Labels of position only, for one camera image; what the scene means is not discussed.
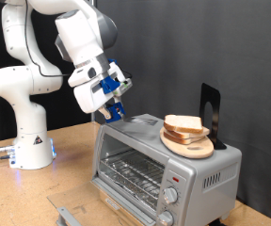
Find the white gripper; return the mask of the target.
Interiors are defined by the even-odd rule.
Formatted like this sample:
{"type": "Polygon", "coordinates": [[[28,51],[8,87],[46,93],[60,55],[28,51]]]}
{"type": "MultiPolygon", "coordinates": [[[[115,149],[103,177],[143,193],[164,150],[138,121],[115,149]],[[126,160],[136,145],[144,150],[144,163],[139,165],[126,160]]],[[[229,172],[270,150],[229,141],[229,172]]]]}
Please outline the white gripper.
{"type": "MultiPolygon", "coordinates": [[[[106,120],[111,119],[111,113],[102,105],[114,96],[121,96],[126,90],[126,78],[115,62],[81,63],[73,71],[68,82],[81,109],[85,113],[99,109],[106,120]]],[[[115,103],[121,103],[121,97],[113,99],[115,103]]]]}

